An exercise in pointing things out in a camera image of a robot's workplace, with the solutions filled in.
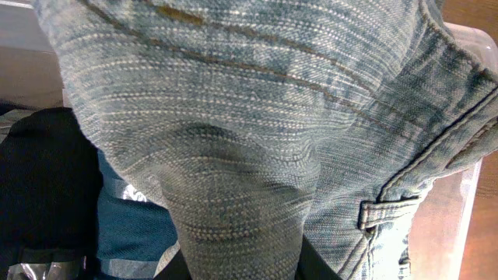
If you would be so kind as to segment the clear plastic storage bin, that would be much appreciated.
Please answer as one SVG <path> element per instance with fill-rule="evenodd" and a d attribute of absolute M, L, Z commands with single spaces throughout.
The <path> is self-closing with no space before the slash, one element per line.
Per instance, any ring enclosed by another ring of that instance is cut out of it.
<path fill-rule="evenodd" d="M 28 1 L 1 3 L 1 101 L 64 103 L 57 59 Z M 457 279 L 482 164 L 443 177 L 420 205 L 409 234 L 414 279 Z"/>

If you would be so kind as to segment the black taped garment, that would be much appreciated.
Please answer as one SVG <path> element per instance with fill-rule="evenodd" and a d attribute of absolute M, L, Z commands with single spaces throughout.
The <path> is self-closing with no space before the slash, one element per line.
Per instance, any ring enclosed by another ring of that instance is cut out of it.
<path fill-rule="evenodd" d="M 16 264 L 94 255 L 102 184 L 97 149 L 71 109 L 15 122 L 1 143 L 1 277 Z"/>

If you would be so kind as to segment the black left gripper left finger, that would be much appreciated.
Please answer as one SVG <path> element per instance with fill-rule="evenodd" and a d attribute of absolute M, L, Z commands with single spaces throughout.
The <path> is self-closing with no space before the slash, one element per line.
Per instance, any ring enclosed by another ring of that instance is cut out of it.
<path fill-rule="evenodd" d="M 180 250 L 153 280 L 191 280 L 188 266 Z"/>

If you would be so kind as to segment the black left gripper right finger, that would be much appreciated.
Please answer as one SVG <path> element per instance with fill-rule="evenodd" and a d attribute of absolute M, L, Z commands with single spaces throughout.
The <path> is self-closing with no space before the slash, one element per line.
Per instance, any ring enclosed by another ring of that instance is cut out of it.
<path fill-rule="evenodd" d="M 321 258 L 303 236 L 300 259 L 296 268 L 296 280 L 342 280 Z"/>

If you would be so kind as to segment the light blue jeans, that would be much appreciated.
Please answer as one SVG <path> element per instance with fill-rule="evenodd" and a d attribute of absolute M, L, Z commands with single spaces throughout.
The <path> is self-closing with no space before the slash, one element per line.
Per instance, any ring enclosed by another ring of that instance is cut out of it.
<path fill-rule="evenodd" d="M 35 1 L 82 133 L 195 279 L 407 279 L 439 178 L 497 148 L 497 76 L 441 2 Z"/>

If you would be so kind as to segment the teal taped garment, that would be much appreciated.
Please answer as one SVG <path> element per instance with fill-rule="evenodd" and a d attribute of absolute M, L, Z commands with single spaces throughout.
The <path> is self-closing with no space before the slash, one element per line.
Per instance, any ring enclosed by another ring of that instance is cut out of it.
<path fill-rule="evenodd" d="M 152 279 L 163 253 L 176 250 L 170 213 L 122 179 L 98 152 L 103 186 L 97 201 L 96 279 Z"/>

